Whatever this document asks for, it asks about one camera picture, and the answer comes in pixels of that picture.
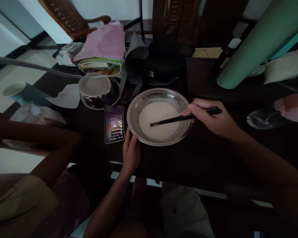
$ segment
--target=white batter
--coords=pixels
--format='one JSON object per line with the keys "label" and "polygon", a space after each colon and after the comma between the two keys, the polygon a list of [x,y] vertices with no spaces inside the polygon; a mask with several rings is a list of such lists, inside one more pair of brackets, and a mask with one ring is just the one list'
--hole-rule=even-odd
{"label": "white batter", "polygon": [[167,102],[152,102],[140,112],[138,123],[142,132],[152,139],[164,139],[173,135],[179,128],[180,122],[173,122],[158,126],[150,123],[179,116],[177,110]]}

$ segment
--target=yellow shirt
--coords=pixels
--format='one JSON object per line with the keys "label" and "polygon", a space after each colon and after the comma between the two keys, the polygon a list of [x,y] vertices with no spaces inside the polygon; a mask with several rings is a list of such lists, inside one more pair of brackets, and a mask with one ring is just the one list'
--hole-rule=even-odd
{"label": "yellow shirt", "polygon": [[25,175],[0,198],[0,237],[28,237],[57,205],[41,179]]}

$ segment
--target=white wall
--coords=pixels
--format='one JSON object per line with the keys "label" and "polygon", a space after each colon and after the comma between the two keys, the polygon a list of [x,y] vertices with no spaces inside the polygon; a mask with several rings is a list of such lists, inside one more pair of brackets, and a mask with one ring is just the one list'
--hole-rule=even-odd
{"label": "white wall", "polygon": [[18,0],[0,0],[0,11],[30,39],[44,31]]}
{"label": "white wall", "polygon": [[[50,17],[37,0],[18,0],[57,44],[72,39]],[[109,15],[112,20],[133,20],[139,17],[139,0],[72,0],[78,12],[86,19]],[[153,0],[142,1],[143,19],[152,19]]]}
{"label": "white wall", "polygon": [[19,0],[19,2],[57,44],[72,42],[72,39],[53,20],[53,18],[50,17],[37,0]]}
{"label": "white wall", "polygon": [[[72,0],[85,19],[108,15],[112,20],[133,20],[139,17],[139,0]],[[153,0],[142,0],[142,18],[152,19]]]}
{"label": "white wall", "polygon": [[[243,12],[243,18],[258,21],[272,1],[273,0],[249,0]],[[232,32],[233,36],[240,38],[247,26],[248,24],[239,21]]]}
{"label": "white wall", "polygon": [[0,56],[6,56],[29,42],[28,38],[0,14]]}
{"label": "white wall", "polygon": [[243,16],[258,21],[273,0],[249,0]]}

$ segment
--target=cable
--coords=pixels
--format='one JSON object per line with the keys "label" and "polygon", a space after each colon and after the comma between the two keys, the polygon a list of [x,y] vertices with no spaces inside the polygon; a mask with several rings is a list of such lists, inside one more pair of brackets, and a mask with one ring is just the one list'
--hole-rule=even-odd
{"label": "cable", "polygon": [[91,79],[91,78],[115,77],[115,76],[119,75],[120,72],[122,71],[122,64],[119,63],[120,70],[115,75],[98,75],[98,76],[86,77],[86,76],[81,76],[81,75],[63,73],[63,72],[57,71],[55,69],[43,67],[43,66],[40,66],[40,65],[37,65],[37,64],[27,63],[27,62],[19,61],[19,60],[16,60],[16,59],[5,58],[5,57],[0,57],[0,63],[2,63],[2,64],[11,64],[11,65],[27,67],[27,68],[34,68],[34,69],[37,69],[37,70],[42,70],[42,71],[46,71],[46,72],[49,72],[49,73],[52,73],[52,74],[56,74],[56,75],[63,76],[63,77],[69,77],[69,78],[87,78],[87,79]]}

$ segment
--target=green tube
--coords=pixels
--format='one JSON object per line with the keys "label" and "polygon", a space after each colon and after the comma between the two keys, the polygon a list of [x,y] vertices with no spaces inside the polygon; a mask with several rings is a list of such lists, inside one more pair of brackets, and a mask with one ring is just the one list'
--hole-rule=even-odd
{"label": "green tube", "polygon": [[236,88],[260,63],[298,29],[298,0],[274,0],[217,79]]}

